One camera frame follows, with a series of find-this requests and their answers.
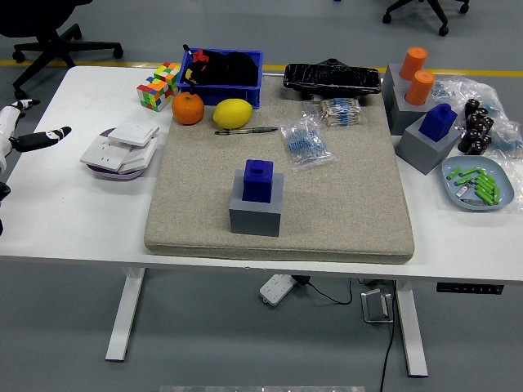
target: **cable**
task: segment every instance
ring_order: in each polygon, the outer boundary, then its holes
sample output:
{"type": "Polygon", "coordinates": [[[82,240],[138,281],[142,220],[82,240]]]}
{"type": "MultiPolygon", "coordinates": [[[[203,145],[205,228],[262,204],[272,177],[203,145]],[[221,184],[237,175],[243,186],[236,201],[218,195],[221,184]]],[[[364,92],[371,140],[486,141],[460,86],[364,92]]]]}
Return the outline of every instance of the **cable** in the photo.
{"type": "Polygon", "coordinates": [[[389,359],[389,353],[391,352],[392,347],[392,341],[394,340],[394,330],[396,325],[396,312],[395,312],[395,304],[396,302],[396,281],[394,281],[394,292],[392,293],[392,334],[391,334],[391,340],[389,341],[389,346],[387,347],[387,353],[385,354],[385,361],[383,362],[383,372],[382,372],[382,382],[379,386],[379,392],[383,392],[383,383],[385,382],[385,371],[387,370],[387,361],[389,359]]]}
{"type": "Polygon", "coordinates": [[[351,302],[352,302],[352,278],[349,280],[349,294],[351,295],[351,299],[348,301],[348,302],[341,302],[341,301],[338,301],[338,300],[335,300],[333,298],[331,298],[330,296],[328,296],[327,294],[323,294],[320,290],[318,290],[314,284],[312,283],[308,283],[309,286],[311,286],[312,288],[314,288],[319,294],[321,294],[322,296],[326,296],[327,298],[329,298],[331,301],[334,301],[336,302],[338,305],[349,305],[351,302]]]}
{"type": "Polygon", "coordinates": [[[351,295],[351,299],[348,302],[341,302],[341,301],[335,300],[334,298],[332,298],[332,297],[328,296],[327,294],[324,294],[320,290],[318,290],[315,287],[315,285],[310,282],[310,280],[311,280],[310,276],[292,275],[292,277],[300,285],[302,285],[302,286],[311,286],[312,288],[314,288],[318,292],[318,294],[329,298],[331,301],[336,302],[338,305],[349,305],[352,302],[352,278],[349,279],[349,294],[351,295]]]}

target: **gray box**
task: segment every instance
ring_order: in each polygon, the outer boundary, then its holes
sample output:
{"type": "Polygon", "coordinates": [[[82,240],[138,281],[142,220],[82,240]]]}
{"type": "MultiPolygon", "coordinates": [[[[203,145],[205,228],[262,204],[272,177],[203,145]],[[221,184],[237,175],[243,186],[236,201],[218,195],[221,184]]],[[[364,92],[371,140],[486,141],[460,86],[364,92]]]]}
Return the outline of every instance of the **gray box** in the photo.
{"type": "Polygon", "coordinates": [[[382,97],[387,112],[391,110],[394,101],[393,87],[410,87],[410,81],[400,76],[401,67],[403,67],[402,64],[389,64],[383,77],[382,97]]]}
{"type": "Polygon", "coordinates": [[[396,146],[396,155],[426,176],[449,155],[461,132],[451,127],[440,141],[434,141],[419,131],[424,119],[425,116],[421,117],[405,129],[396,146]]]}
{"type": "Polygon", "coordinates": [[[391,135],[401,136],[407,127],[421,118],[424,114],[436,106],[432,94],[429,94],[425,104],[420,106],[411,105],[405,100],[409,91],[408,87],[393,87],[392,105],[387,113],[387,121],[391,135]]]}
{"type": "Polygon", "coordinates": [[[273,173],[270,203],[246,202],[244,171],[237,170],[230,196],[230,231],[239,234],[279,237],[279,222],[284,201],[284,174],[273,173]]]}

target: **blue cube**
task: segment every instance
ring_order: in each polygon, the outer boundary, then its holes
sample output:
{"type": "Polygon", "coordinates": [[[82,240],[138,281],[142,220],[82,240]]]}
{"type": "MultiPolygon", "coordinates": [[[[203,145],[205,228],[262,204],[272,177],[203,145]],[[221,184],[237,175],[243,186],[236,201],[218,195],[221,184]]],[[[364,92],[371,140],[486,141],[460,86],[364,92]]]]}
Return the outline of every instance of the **blue cube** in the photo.
{"type": "Polygon", "coordinates": [[[449,104],[439,104],[427,112],[419,131],[433,141],[440,141],[449,133],[457,116],[449,104]]]}
{"type": "Polygon", "coordinates": [[[244,173],[245,202],[270,203],[272,193],[272,174],[274,163],[258,159],[248,159],[244,173]]]}

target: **purple dish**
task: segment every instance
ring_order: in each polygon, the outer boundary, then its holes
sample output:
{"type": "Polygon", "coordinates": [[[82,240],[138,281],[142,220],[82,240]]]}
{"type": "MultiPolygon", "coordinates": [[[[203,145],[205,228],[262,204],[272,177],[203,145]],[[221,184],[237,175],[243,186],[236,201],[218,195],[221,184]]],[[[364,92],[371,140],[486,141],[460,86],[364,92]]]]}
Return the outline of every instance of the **purple dish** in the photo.
{"type": "MultiPolygon", "coordinates": [[[[107,137],[113,130],[114,130],[114,128],[110,128],[107,131],[103,131],[100,134],[100,136],[107,137]]],[[[98,176],[101,178],[108,178],[111,180],[121,180],[121,181],[132,180],[134,178],[137,178],[137,177],[141,176],[141,174],[145,171],[145,169],[141,169],[141,170],[131,171],[130,173],[126,173],[126,174],[119,174],[116,171],[105,170],[105,169],[102,169],[101,167],[96,167],[96,166],[91,166],[91,165],[87,165],[87,167],[89,167],[95,173],[95,176],[98,176]]]]}

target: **gray fabric pad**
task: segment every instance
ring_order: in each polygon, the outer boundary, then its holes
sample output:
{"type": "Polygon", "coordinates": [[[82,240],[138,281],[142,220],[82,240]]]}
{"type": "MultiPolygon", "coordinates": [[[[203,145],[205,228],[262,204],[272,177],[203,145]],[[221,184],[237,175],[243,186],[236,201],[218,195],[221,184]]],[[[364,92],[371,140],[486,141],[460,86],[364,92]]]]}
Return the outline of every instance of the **gray fabric pad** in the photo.
{"type": "MultiPolygon", "coordinates": [[[[300,95],[265,76],[261,107],[248,127],[280,126],[302,116],[300,95]]],[[[214,107],[193,126],[174,120],[145,227],[158,255],[244,260],[401,264],[413,233],[381,95],[362,98],[364,123],[324,127],[333,163],[295,172],[280,131],[217,136],[214,107]],[[279,237],[230,232],[229,202],[237,169],[270,160],[284,174],[279,237]]]]}

